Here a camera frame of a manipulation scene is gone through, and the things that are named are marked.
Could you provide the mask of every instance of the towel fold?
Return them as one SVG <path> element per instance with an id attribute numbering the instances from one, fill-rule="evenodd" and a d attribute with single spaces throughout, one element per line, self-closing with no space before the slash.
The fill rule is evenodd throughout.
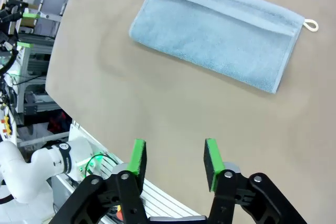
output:
<path id="1" fill-rule="evenodd" d="M 145 0 L 130 37 L 275 93 L 303 22 L 263 0 Z"/>

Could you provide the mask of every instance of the bolt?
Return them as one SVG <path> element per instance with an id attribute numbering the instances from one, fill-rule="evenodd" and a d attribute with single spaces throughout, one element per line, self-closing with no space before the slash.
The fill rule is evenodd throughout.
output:
<path id="1" fill-rule="evenodd" d="M 255 176 L 254 179 L 253 179 L 255 182 L 261 182 L 261 177 L 260 176 Z"/>
<path id="2" fill-rule="evenodd" d="M 121 175 L 121 179 L 128 179 L 130 175 L 128 175 L 127 173 L 124 173 L 123 175 Z"/>
<path id="3" fill-rule="evenodd" d="M 227 178 L 232 178 L 232 172 L 226 172 L 224 173 L 224 176 L 227 177 Z"/>
<path id="4" fill-rule="evenodd" d="M 91 181 L 91 184 L 95 185 L 95 184 L 98 183 L 98 182 L 99 182 L 99 179 L 94 178 L 94 179 Z"/>

